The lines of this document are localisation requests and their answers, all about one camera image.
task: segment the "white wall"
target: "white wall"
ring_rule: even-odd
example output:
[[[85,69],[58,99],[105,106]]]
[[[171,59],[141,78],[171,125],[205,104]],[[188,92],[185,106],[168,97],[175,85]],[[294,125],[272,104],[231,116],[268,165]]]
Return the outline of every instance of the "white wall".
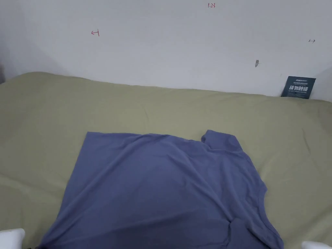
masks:
[[[332,101],[331,10],[332,0],[2,0],[0,61],[8,78],[272,96],[289,75],[314,77],[312,98]]]

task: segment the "white object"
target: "white object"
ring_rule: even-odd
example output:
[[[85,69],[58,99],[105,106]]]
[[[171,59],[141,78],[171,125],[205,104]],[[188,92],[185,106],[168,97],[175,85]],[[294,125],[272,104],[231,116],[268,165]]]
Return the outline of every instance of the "white object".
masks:
[[[21,228],[0,231],[0,249],[22,249],[25,231]]]
[[[332,249],[332,247],[319,242],[305,241],[302,243],[302,249]]]

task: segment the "wall mark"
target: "wall mark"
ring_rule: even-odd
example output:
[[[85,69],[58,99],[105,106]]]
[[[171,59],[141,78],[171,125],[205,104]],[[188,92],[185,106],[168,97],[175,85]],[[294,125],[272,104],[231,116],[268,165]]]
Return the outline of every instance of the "wall mark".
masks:
[[[91,32],[92,35],[94,35],[95,33],[98,33],[98,36],[99,36],[99,29],[97,29],[97,32]]]

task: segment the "olive green bedsheet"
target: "olive green bedsheet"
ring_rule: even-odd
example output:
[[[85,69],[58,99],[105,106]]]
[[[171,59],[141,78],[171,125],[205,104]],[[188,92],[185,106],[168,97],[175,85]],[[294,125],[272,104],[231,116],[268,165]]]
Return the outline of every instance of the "olive green bedsheet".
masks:
[[[28,73],[0,85],[0,230],[38,245],[87,131],[235,135],[268,187],[285,248],[332,245],[332,103]]]

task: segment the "t-shirt sleeve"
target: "t-shirt sleeve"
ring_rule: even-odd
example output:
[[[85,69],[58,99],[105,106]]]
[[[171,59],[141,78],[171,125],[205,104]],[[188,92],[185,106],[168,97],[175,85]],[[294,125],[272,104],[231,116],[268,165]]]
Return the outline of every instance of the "t-shirt sleeve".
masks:
[[[201,141],[211,149],[242,151],[242,147],[236,137],[226,133],[207,130]]]

